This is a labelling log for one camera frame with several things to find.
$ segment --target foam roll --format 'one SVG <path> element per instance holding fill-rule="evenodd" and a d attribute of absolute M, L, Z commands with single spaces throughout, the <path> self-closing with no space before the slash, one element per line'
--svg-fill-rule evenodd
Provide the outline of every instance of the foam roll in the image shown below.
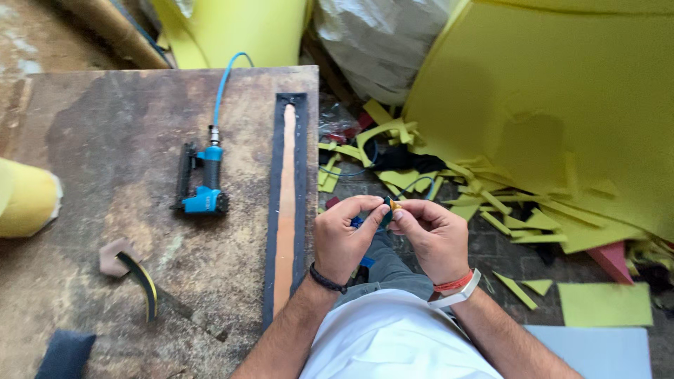
<path fill-rule="evenodd" d="M 30 237 L 59 215 L 59 178 L 0 158 L 0 237 Z"/>

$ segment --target white t-shirt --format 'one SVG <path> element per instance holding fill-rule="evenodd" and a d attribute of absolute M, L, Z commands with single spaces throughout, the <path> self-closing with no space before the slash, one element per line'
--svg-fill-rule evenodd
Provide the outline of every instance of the white t-shirt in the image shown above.
<path fill-rule="evenodd" d="M 328 313 L 300 378 L 503 379 L 446 314 L 399 289 Z"/>

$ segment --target gray pants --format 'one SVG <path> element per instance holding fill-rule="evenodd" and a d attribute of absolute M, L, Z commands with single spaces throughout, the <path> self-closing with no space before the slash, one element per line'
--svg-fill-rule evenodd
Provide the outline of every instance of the gray pants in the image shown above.
<path fill-rule="evenodd" d="M 375 260 L 370 268 L 368 283 L 349 287 L 344 295 L 340 295 L 332 309 L 358 299 L 380 289 L 401 289 L 428 300 L 433 294 L 433 283 L 428 276 L 415 274 L 398 254 L 393 251 L 393 243 L 383 229 L 378 229 L 365 256 Z"/>

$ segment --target hand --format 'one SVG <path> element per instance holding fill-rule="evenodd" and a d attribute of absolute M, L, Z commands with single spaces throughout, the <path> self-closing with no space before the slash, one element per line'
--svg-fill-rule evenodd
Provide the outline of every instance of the hand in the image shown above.
<path fill-rule="evenodd" d="M 389 229 L 405 235 L 415 249 L 421 268 L 435 285 L 461 279 L 468 267 L 468 223 L 443 206 L 428 200 L 397 202 Z"/>
<path fill-rule="evenodd" d="M 350 226 L 351 219 L 366 210 L 372 212 L 361 227 Z M 313 227 L 316 271 L 326 279 L 345 285 L 390 210 L 379 196 L 358 195 L 316 217 Z"/>

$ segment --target wooden workbench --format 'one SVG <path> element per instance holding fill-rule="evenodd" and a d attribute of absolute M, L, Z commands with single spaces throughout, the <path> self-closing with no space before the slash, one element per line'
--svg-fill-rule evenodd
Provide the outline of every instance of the wooden workbench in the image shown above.
<path fill-rule="evenodd" d="M 205 146 L 221 75 L 87 71 L 18 86 L 4 155 L 52 171 L 65 196 L 38 235 L 0 240 L 2 377 L 32 378 L 56 328 L 98 335 L 90 378 L 227 377 L 246 356 L 262 333 L 277 92 L 308 95 L 307 254 L 313 248 L 318 70 L 232 70 L 220 112 L 229 214 L 180 216 L 169 210 L 180 148 Z M 145 321 L 135 281 L 98 271 L 98 249 L 122 236 L 165 291 L 155 322 Z"/>

